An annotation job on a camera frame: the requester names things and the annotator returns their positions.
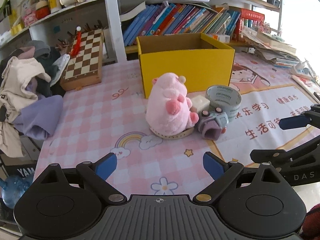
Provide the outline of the pink plush pig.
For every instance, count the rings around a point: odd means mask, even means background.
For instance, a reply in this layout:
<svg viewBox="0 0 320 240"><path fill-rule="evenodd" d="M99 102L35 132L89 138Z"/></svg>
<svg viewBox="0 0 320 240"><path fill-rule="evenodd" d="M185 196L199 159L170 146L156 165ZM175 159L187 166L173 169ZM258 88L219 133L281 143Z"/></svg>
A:
<svg viewBox="0 0 320 240"><path fill-rule="evenodd" d="M153 79L146 107L146 122L162 135L175 135L192 128L199 115L191 112L185 77L165 73Z"/></svg>

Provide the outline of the purple grey toy car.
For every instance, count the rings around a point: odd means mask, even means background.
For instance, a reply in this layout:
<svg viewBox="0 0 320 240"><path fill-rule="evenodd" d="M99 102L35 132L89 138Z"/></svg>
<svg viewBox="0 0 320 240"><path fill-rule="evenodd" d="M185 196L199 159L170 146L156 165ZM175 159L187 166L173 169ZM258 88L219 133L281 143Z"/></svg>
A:
<svg viewBox="0 0 320 240"><path fill-rule="evenodd" d="M203 139L216 141L226 132L228 123L226 112L221 107L216 107L213 111L203 110L200 113L196 128Z"/></svg>

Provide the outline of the white shelf frame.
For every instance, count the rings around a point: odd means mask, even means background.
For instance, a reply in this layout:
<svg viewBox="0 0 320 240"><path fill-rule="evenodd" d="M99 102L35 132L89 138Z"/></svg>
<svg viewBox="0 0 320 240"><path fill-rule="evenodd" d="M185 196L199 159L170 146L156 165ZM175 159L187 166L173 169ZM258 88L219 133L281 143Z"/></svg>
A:
<svg viewBox="0 0 320 240"><path fill-rule="evenodd" d="M108 27L106 42L110 61L125 62L127 56L119 14L135 7L140 2L151 3L155 1L159 0L87 0L71 5L34 22L9 38L1 46L1 58L7 57L15 48L28 40L42 40L46 44L54 46L60 38L67 38L68 33L73 33L77 26L83 27L87 23L94 24L97 20L101 20L103 25ZM208 0L210 5L222 3L248 9L259 7L277 13L281 12L279 7L263 0Z"/></svg>

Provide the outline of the wooden chessboard box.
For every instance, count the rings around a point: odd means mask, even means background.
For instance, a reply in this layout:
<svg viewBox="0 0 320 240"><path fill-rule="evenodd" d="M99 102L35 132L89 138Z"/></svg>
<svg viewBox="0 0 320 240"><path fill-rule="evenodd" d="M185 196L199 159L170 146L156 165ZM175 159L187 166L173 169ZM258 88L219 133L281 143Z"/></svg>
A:
<svg viewBox="0 0 320 240"><path fill-rule="evenodd" d="M103 45L104 35L102 29L87 32L81 31L80 51L76 57L70 56L67 67L60 78L60 85L65 91L101 82Z"/></svg>

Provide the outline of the white power strip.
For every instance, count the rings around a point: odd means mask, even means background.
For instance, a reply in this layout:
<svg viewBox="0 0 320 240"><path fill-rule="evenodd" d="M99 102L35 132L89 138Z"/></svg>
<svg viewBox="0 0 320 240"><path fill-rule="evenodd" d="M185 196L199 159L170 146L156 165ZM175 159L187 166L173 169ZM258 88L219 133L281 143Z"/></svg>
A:
<svg viewBox="0 0 320 240"><path fill-rule="evenodd" d="M297 65L290 69L292 75L301 77L307 80L312 80L314 78L313 72L310 69L310 64L308 61L300 61Z"/></svg>

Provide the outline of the beige garment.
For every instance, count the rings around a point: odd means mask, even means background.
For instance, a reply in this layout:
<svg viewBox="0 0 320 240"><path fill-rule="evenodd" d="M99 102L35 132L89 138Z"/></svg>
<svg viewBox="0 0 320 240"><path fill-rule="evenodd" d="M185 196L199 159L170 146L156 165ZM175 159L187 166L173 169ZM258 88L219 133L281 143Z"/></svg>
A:
<svg viewBox="0 0 320 240"><path fill-rule="evenodd" d="M34 84L37 77L46 82L51 81L42 64L35 58L18 59L15 56L7 62L1 74L1 151L8 157L23 156L20 135L13 122L23 108L38 100L35 85L27 90L27 86Z"/></svg>

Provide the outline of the purple garment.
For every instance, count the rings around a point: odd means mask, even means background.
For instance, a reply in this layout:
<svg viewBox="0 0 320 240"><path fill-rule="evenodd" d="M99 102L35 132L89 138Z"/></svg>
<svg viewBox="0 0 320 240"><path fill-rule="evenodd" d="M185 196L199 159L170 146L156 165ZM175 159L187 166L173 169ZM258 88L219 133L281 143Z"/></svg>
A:
<svg viewBox="0 0 320 240"><path fill-rule="evenodd" d="M21 110L14 127L32 139L46 140L55 133L62 109L62 96L42 98Z"/></svg>

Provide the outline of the red tassel ornament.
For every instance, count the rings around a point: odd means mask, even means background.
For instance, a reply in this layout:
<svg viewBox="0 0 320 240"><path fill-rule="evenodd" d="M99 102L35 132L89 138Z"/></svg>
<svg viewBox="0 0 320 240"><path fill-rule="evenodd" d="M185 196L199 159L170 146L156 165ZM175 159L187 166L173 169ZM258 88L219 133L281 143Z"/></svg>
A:
<svg viewBox="0 0 320 240"><path fill-rule="evenodd" d="M76 37L75 37L75 44L73 45L70 56L76 57L80 51L80 44L81 44L81 27L77 26L76 28Z"/></svg>

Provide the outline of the white digital wristwatch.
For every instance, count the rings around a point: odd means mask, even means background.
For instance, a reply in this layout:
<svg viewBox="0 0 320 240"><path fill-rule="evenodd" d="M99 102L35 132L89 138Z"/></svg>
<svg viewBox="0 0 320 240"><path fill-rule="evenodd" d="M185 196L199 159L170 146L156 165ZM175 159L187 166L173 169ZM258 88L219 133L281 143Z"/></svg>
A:
<svg viewBox="0 0 320 240"><path fill-rule="evenodd" d="M151 127L150 127L150 130L154 135L156 135L156 136L158 136L158 137L160 137L162 139L165 139L165 140L178 140L178 139L182 139L182 138L185 138L185 137L188 137L189 135L191 135L193 133L193 131L194 131L194 128L192 127L192 128L189 128L189 129L185 129L183 132L175 134L175 135L162 135L162 134L156 132Z"/></svg>

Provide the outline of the dark green garment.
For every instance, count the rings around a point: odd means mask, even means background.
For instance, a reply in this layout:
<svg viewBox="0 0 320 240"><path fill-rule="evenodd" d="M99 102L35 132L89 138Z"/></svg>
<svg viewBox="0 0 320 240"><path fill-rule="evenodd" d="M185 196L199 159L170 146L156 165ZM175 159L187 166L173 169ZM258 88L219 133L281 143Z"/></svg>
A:
<svg viewBox="0 0 320 240"><path fill-rule="evenodd" d="M70 55L61 55L55 47L50 47L43 41L38 40L29 41L26 47L34 47L33 57L43 66L46 74L51 78L50 81L45 81L36 77L36 91L46 98L52 95L64 96L65 90L61 87L59 81L71 58Z"/></svg>

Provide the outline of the grey tape roll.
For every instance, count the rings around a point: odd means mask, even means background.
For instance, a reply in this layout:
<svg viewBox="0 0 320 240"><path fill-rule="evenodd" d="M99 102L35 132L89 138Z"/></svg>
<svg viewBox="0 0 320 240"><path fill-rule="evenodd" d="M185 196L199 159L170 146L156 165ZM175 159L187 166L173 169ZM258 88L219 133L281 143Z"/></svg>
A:
<svg viewBox="0 0 320 240"><path fill-rule="evenodd" d="M213 108L220 107L227 114L229 122L235 120L242 101L237 90L224 85L210 86L206 90L206 98Z"/></svg>

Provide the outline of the row of leaning books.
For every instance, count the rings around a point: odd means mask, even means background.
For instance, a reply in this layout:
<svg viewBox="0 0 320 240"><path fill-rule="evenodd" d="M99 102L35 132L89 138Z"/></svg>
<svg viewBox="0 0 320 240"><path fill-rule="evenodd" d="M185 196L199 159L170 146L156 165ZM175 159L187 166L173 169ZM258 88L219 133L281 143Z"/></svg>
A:
<svg viewBox="0 0 320 240"><path fill-rule="evenodd" d="M165 36L203 33L226 34L232 39L241 16L239 10L229 7L207 7L186 3L141 3L120 19L129 21L123 31L124 46L136 44L140 36Z"/></svg>

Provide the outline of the blue water jug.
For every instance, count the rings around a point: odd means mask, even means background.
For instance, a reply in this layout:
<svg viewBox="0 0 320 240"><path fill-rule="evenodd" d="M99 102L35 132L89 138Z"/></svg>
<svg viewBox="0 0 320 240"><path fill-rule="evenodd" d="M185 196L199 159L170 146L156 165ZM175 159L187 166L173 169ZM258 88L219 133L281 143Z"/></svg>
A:
<svg viewBox="0 0 320 240"><path fill-rule="evenodd" d="M4 204L14 209L21 196L27 191L33 182L33 174L22 178L20 176L9 176L6 180L1 179L1 197Z"/></svg>

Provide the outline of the cream square block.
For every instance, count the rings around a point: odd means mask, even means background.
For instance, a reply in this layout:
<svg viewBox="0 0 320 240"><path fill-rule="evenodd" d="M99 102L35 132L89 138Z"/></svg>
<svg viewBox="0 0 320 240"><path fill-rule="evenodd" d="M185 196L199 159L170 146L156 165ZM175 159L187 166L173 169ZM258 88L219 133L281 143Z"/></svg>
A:
<svg viewBox="0 0 320 240"><path fill-rule="evenodd" d="M210 101L202 95L197 95L191 98L192 107L191 112L200 114L202 111L208 111L210 106Z"/></svg>

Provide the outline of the red thick dictionary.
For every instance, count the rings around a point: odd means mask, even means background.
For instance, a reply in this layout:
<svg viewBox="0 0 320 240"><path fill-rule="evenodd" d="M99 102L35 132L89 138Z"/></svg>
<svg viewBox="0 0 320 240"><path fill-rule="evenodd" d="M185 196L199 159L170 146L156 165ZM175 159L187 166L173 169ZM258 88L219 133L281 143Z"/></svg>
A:
<svg viewBox="0 0 320 240"><path fill-rule="evenodd" d="M248 10L244 8L240 8L241 18L253 21L262 21L265 20L265 15L259 12L255 12L253 10Z"/></svg>

